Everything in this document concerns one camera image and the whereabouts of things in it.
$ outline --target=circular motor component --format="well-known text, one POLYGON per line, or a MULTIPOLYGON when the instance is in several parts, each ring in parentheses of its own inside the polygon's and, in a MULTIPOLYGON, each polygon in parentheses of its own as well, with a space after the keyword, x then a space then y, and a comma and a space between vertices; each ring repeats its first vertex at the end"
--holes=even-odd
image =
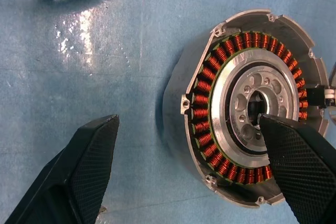
POLYGON ((323 109, 305 88, 328 86, 313 41, 292 19, 239 13, 188 45, 163 97, 165 136, 206 186, 244 207, 275 204, 275 183, 258 125, 261 113, 307 123, 324 135, 323 109))

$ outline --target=hub hole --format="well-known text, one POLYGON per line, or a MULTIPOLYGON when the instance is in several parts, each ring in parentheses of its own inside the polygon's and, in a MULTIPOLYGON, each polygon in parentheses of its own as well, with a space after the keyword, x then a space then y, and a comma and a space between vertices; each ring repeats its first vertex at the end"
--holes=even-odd
POLYGON ((258 115, 266 113, 266 101, 262 93, 254 91, 247 103, 248 119, 253 126, 258 124, 258 115))

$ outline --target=electric motor stator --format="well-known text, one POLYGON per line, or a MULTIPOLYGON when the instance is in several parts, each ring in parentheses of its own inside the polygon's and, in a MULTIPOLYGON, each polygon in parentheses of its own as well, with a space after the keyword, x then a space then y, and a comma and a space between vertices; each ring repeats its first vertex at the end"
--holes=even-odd
POLYGON ((313 41, 269 10, 239 13, 188 45, 163 98, 165 136, 176 157, 221 197, 245 207, 284 200, 258 115, 307 123, 324 135, 323 109, 307 88, 328 86, 313 41))

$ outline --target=blue mat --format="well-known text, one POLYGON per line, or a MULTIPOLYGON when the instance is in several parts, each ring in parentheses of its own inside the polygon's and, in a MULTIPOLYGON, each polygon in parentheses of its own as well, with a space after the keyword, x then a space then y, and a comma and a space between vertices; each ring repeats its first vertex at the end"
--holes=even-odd
MULTIPOLYGON (((178 164, 162 95, 183 47, 250 8, 296 20, 330 72, 336 0, 0 0, 0 222, 86 122, 120 115, 97 223, 297 223, 289 206, 240 208, 178 164)), ((336 129, 328 140, 336 146, 336 129)))

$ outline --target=copper coil winding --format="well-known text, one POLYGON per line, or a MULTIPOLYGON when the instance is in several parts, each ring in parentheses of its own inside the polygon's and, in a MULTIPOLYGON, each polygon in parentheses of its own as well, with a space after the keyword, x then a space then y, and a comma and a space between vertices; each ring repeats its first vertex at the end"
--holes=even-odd
POLYGON ((298 65, 298 62, 296 61, 296 59, 292 59, 288 64, 288 68, 290 71, 292 71, 296 66, 298 65))
POLYGON ((226 52, 224 50, 223 47, 218 46, 217 49, 215 50, 215 55, 217 56, 217 58, 219 60, 221 60, 222 62, 227 60, 227 56, 226 56, 226 52))
POLYGON ((303 99, 303 98, 306 98, 307 97, 307 91, 304 89, 304 90, 300 90, 299 91, 299 98, 300 99, 303 99))
POLYGON ((263 168, 256 168, 256 183, 264 181, 263 168))
POLYGON ((213 157, 209 161, 209 164, 213 168, 216 168, 220 164, 222 158, 223 158, 223 155, 220 152, 218 152, 215 155, 213 155, 213 157))
POLYGON ((291 51, 289 51, 288 49, 283 53, 282 56, 282 60, 287 64, 290 60, 290 58, 292 57, 292 53, 291 51))
POLYGON ((212 71, 209 68, 206 68, 202 66, 202 69, 200 71, 200 74, 203 75, 205 78, 208 78, 209 80, 214 80, 216 75, 212 73, 212 71))
POLYGON ((308 101, 301 101, 299 102, 300 109, 308 108, 308 101))
POLYGON ((236 35, 234 37, 234 40, 235 40, 236 48, 238 49, 238 51, 244 49, 243 39, 240 35, 236 35))
POLYGON ((300 111, 299 112, 299 119, 306 120, 307 116, 308 116, 308 113, 306 111, 304 111, 304 112, 300 111))
POLYGON ((276 38, 272 38, 269 43, 269 51, 275 52, 275 50, 277 49, 277 45, 278 45, 278 40, 276 38))
POLYGON ((233 55, 235 53, 235 47, 231 40, 228 39, 227 41, 225 41, 224 46, 230 55, 233 55))
POLYGON ((208 130, 210 128, 209 122, 200 122, 200 123, 196 123, 194 124, 195 127, 195 133, 199 133, 199 132, 203 132, 205 130, 208 130))
POLYGON ((279 43, 278 48, 277 48, 277 51, 276 51, 276 55, 279 56, 279 57, 281 58, 281 57, 282 57, 282 54, 283 54, 283 52, 284 52, 284 50, 285 50, 285 46, 284 46, 284 44, 279 43))
POLYGON ((202 147, 202 146, 207 145, 212 140, 212 138, 211 138, 210 133, 207 133, 197 138, 197 140, 198 140, 198 147, 202 147))
POLYGON ((245 168, 240 167, 236 181, 243 184, 245 181, 245 168))
POLYGON ((208 116, 208 109, 192 109, 192 119, 199 119, 208 116))
POLYGON ((195 104, 207 104, 208 103, 208 97, 202 94, 194 94, 193 95, 193 103, 195 104))
POLYGON ((227 171, 229 170, 229 165, 230 165, 230 161, 228 159, 225 159, 219 166, 218 168, 218 173, 220 173, 221 175, 225 175, 227 173, 227 171))
POLYGON ((254 184, 254 169, 247 170, 247 176, 245 179, 247 185, 254 184))
POLYGON ((208 158, 211 157, 215 151, 217 150, 217 146, 215 144, 209 145, 203 152, 203 157, 208 158))
POLYGON ((196 79, 195 81, 195 88, 201 90, 201 91, 205 91, 205 92, 209 92, 211 89, 211 86, 209 83, 202 81, 202 80, 198 80, 196 79))
POLYGON ((234 181, 237 175, 237 169, 238 167, 234 164, 232 164, 229 172, 227 173, 227 178, 234 181))
POLYGON ((302 88, 305 84, 306 84, 306 82, 304 81, 304 79, 300 79, 300 80, 296 81, 296 87, 298 89, 302 88))
POLYGON ((265 180, 268 180, 268 179, 272 178, 272 171, 271 171, 271 167, 269 167, 269 165, 264 167, 264 173, 265 173, 265 180))
POLYGON ((260 33, 252 33, 252 38, 253 38, 253 47, 259 47, 261 39, 260 33))
POLYGON ((298 69, 295 69, 293 71, 293 77, 294 77, 295 80, 298 79, 301 75, 302 75, 302 70, 301 69, 298 68, 298 69))
POLYGON ((261 48, 268 48, 269 36, 263 34, 261 36, 261 48))
POLYGON ((252 36, 249 32, 246 32, 243 34, 244 37, 244 42, 245 42, 245 47, 249 48, 252 47, 252 36))
POLYGON ((206 62, 208 62, 209 65, 216 71, 218 71, 221 68, 221 64, 213 56, 210 56, 206 62))

